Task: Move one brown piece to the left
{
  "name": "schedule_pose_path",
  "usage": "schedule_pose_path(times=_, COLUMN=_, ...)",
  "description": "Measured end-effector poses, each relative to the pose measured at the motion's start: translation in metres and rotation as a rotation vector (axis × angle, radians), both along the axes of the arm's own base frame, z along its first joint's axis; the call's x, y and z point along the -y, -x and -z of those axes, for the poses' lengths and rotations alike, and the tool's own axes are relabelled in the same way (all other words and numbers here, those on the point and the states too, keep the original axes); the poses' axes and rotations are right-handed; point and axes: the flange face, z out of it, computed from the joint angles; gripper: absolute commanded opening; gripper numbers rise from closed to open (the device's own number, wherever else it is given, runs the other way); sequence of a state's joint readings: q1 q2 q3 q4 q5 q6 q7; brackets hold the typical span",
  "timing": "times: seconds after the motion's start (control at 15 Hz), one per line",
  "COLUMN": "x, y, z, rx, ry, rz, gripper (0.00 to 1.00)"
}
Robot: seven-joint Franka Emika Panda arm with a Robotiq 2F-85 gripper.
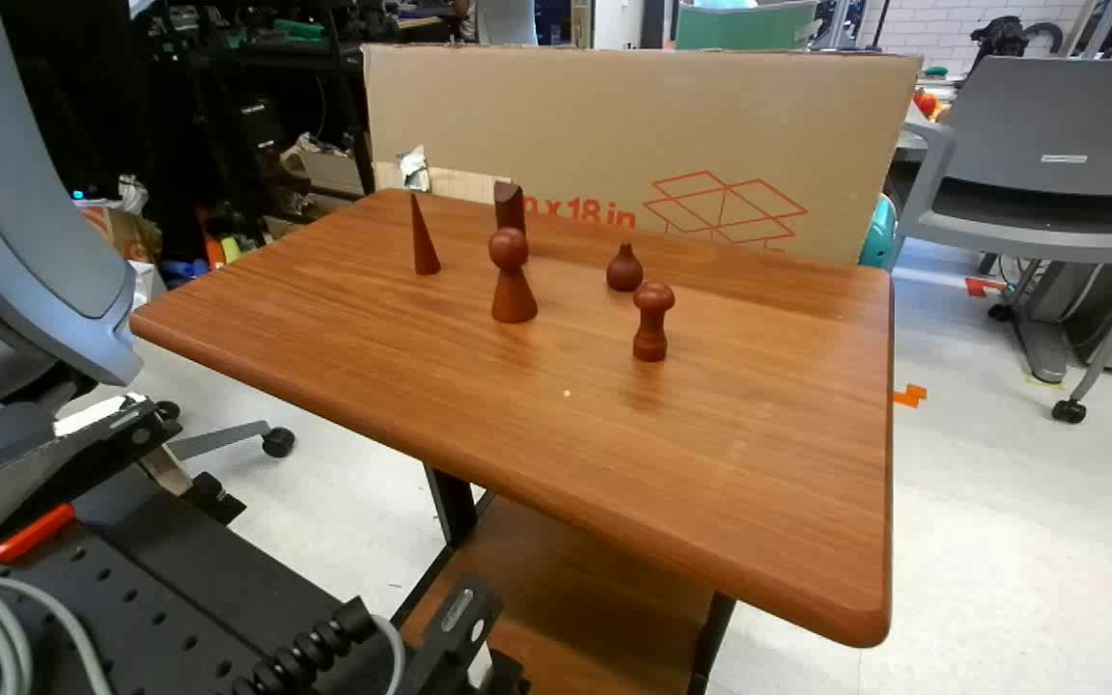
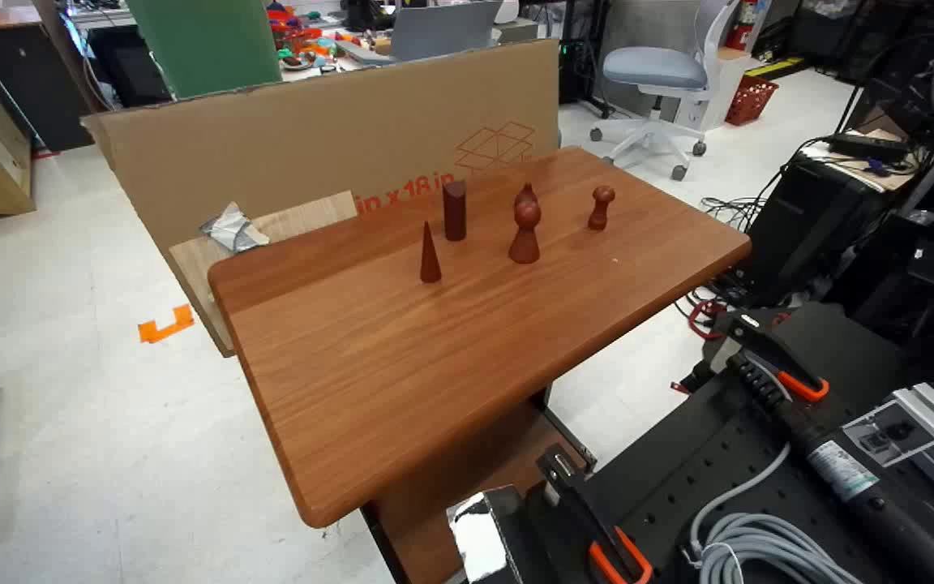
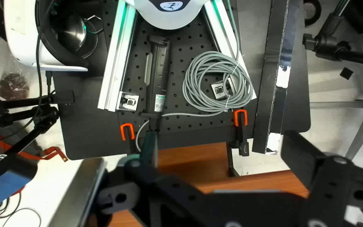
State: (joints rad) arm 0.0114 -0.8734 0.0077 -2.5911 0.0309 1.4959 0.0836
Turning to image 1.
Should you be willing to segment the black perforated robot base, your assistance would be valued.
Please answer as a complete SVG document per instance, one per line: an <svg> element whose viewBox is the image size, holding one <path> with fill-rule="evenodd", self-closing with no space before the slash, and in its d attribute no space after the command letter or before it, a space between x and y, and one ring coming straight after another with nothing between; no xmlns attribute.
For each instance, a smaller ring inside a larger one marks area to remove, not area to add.
<svg viewBox="0 0 1112 695"><path fill-rule="evenodd" d="M465 581L415 637L331 599L182 476L154 418L47 477L0 487L0 540L68 503L74 526L0 565L0 695L523 695L491 644L497 599Z"/></svg>

